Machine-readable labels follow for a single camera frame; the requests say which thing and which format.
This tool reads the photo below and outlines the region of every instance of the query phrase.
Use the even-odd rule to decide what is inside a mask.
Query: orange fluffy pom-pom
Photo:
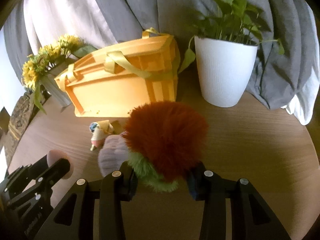
[[[200,161],[207,131],[204,117],[190,106],[164,101],[135,108],[123,137],[166,181],[173,181]]]

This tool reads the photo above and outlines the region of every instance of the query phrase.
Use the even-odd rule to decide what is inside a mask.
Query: potted plant
[[[37,55],[29,55],[29,60],[23,65],[22,83],[32,90],[34,104],[45,112],[41,104],[43,85],[62,107],[68,106],[71,101],[58,88],[54,78],[75,61],[70,58],[71,55],[81,58],[95,50],[93,46],[84,44],[79,37],[65,34],[54,43],[40,48]]]
[[[231,107],[238,103],[251,76],[262,31],[270,31],[262,9],[247,0],[213,0],[218,14],[196,12],[195,35],[189,42],[183,71],[195,58],[201,93],[212,105]],[[194,38],[196,55],[191,50]],[[280,39],[271,40],[284,53]]]

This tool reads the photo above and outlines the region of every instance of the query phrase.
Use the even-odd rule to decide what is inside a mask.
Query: plush toy
[[[135,108],[121,135],[106,138],[99,153],[101,173],[119,169],[123,161],[155,191],[171,192],[201,159],[208,130],[205,119],[178,102],[155,102]]]
[[[92,132],[92,145],[90,151],[93,151],[102,146],[105,138],[114,132],[114,128],[109,120],[93,122],[90,124],[89,129]]]

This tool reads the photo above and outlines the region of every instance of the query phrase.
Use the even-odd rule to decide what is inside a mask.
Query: brown patterned fabric
[[[39,109],[34,107],[27,92],[17,101],[10,117],[9,130],[4,140],[5,158],[8,166],[22,135],[38,111]]]

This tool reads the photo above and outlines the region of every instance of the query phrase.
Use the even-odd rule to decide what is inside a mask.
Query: gray vase
[[[47,76],[40,79],[41,84],[56,99],[63,109],[71,104],[71,100],[66,92],[60,90],[54,78],[64,71],[70,63],[71,62],[60,63],[53,69],[49,70],[49,74]]]

